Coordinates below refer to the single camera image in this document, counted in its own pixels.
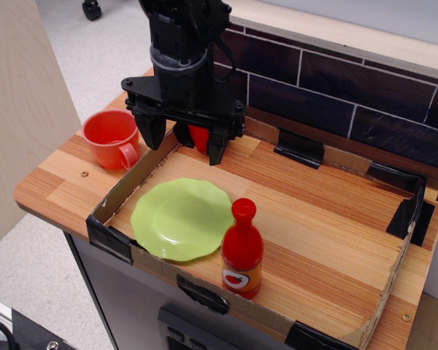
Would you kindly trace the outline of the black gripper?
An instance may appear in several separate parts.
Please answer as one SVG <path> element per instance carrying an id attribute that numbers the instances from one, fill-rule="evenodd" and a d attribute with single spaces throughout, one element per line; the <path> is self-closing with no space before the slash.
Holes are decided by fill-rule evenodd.
<path id="1" fill-rule="evenodd" d="M 128 96 L 126 108 L 146 145 L 153 150 L 161 146 L 167 120 L 206 128 L 210 165 L 219 165 L 230 140 L 245 132 L 247 107 L 215 81 L 210 54 L 197 61 L 161 55 L 153 65 L 153 76 L 128 77 L 121 82 Z"/>

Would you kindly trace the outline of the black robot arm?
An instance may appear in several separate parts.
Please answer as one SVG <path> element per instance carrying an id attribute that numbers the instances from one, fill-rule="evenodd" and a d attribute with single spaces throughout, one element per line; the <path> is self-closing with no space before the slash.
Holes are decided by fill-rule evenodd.
<path id="1" fill-rule="evenodd" d="M 230 25 L 231 7 L 223 1 L 141 1 L 150 24 L 154 75 L 121 82 L 126 108 L 151 149 L 164 140 L 167 121 L 181 144 L 206 152 L 220 164 L 230 140 L 245 132 L 247 105 L 224 84 L 236 71 L 214 76 L 214 48 L 232 60 L 220 35 Z"/>

